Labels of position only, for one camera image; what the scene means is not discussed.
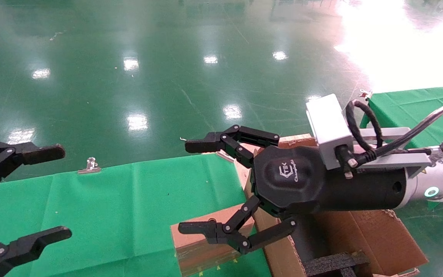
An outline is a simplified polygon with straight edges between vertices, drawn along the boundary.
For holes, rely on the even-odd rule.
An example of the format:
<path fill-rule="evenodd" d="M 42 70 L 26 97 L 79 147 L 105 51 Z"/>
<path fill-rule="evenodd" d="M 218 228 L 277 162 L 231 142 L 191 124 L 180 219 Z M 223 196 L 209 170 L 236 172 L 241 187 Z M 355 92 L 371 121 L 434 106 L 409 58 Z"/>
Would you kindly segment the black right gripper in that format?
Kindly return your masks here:
<path fill-rule="evenodd" d="M 186 140 L 188 153 L 224 151 L 245 168 L 252 168 L 255 196 L 226 222 L 181 222 L 182 234 L 202 234 L 208 244 L 227 244 L 242 255 L 288 237 L 297 222 L 288 218 L 249 237 L 240 229 L 260 207 L 273 216 L 395 209 L 406 196 L 405 169 L 365 169 L 347 179 L 341 169 L 328 170 L 316 147 L 280 149 L 280 136 L 233 125 L 209 132 L 200 140 Z M 241 143 L 262 147 L 254 154 Z"/>

